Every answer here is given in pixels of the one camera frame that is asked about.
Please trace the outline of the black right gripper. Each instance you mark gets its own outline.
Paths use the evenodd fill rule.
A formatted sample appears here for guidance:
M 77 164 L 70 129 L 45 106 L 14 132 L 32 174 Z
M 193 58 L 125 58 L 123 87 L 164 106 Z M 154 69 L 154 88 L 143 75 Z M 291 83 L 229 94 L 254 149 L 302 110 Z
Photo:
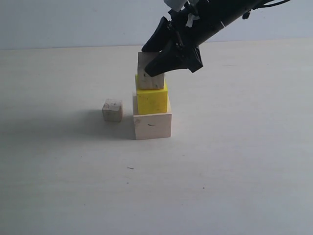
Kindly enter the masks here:
M 196 6 L 184 6 L 179 12 L 171 9 L 169 14 L 171 21 L 162 17 L 141 49 L 156 52 L 156 57 L 144 68 L 151 77 L 174 70 L 195 72 L 203 67 L 199 44 L 192 32 L 194 22 L 200 20 Z

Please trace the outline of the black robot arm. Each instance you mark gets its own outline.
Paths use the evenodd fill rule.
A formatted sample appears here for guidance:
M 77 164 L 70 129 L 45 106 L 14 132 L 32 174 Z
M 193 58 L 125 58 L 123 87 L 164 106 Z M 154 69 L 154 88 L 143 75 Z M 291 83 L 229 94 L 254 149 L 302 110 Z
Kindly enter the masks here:
M 149 76 L 180 69 L 196 72 L 203 67 L 199 46 L 260 3 L 259 0 L 200 0 L 178 12 L 170 10 L 171 18 L 161 18 L 141 49 L 157 53 L 145 72 Z

